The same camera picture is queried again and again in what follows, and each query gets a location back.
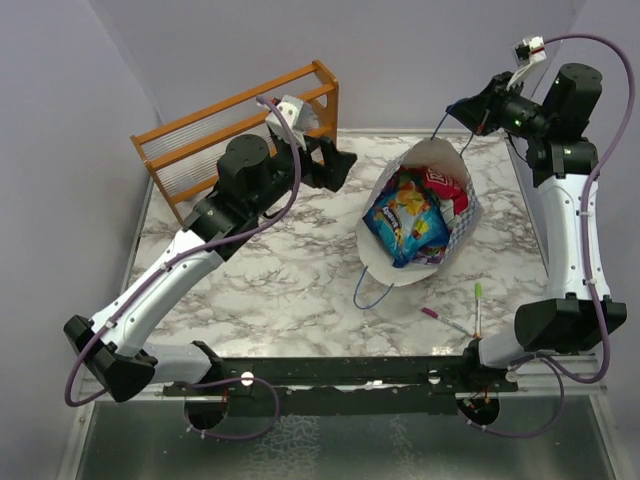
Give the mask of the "red pink snack bag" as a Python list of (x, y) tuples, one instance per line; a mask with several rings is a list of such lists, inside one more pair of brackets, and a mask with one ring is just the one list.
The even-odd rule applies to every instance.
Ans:
[(423, 186), (441, 200), (451, 200), (455, 215), (464, 212), (469, 205), (466, 191), (457, 181), (430, 167), (425, 167), (422, 174)]

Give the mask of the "blue checkered paper bag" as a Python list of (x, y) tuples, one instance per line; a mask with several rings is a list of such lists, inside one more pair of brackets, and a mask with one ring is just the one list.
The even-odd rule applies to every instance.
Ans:
[(482, 217), (465, 150), (438, 132), (387, 164), (356, 223), (363, 269), (353, 303), (360, 310), (450, 266)]

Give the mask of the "blue gummy snack bag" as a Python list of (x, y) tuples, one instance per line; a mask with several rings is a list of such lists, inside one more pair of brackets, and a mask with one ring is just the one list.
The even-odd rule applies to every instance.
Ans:
[(385, 188), (363, 220), (391, 256), (395, 268), (410, 263), (420, 249), (446, 247), (449, 242), (439, 207), (414, 180), (399, 180)]

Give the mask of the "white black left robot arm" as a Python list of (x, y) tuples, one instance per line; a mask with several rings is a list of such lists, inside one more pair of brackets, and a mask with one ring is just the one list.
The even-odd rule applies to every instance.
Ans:
[(154, 345), (159, 322), (202, 278), (252, 236), (284, 216), (266, 212), (300, 185), (338, 191), (357, 156), (329, 137), (287, 144), (254, 134), (232, 139), (218, 161), (218, 180), (156, 262), (121, 296), (90, 318), (75, 315), (63, 331), (104, 392), (124, 402), (152, 384), (189, 384), (206, 395), (220, 385), (220, 361), (202, 341)]

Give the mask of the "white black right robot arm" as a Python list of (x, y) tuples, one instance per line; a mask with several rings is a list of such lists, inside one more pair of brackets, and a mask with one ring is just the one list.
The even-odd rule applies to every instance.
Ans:
[(611, 298), (600, 260), (596, 199), (604, 159), (584, 135), (602, 76), (584, 64), (565, 64), (540, 104), (523, 97), (513, 78), (511, 72), (495, 75), (449, 113), (480, 136), (502, 129), (526, 141), (525, 161), (545, 215), (546, 297), (520, 306), (511, 329), (476, 341), (478, 357), (460, 365), (459, 378), (467, 389), (481, 391), (494, 381), (495, 368), (530, 358), (558, 366), (557, 354), (600, 346), (601, 366), (593, 376), (559, 369), (576, 382), (597, 383), (610, 365), (610, 335), (627, 318), (625, 304)]

